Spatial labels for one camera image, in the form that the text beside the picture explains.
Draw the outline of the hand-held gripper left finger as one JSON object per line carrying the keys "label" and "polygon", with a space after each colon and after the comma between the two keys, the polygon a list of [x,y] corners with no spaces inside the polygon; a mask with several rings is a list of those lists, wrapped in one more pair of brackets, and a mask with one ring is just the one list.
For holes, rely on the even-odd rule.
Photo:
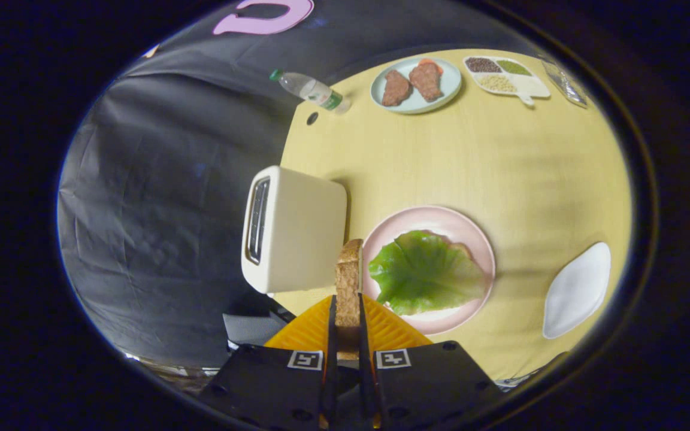
{"label": "hand-held gripper left finger", "polygon": [[239,346],[199,401],[242,429],[327,428],[337,403],[336,302],[316,303],[264,345]]}

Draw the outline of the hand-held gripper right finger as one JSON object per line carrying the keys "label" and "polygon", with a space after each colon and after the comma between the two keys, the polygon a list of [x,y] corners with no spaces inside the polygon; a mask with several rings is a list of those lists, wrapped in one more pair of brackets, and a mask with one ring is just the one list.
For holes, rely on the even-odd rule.
{"label": "hand-held gripper right finger", "polygon": [[361,296],[361,414],[368,429],[482,429],[504,392],[456,341],[428,341]]}

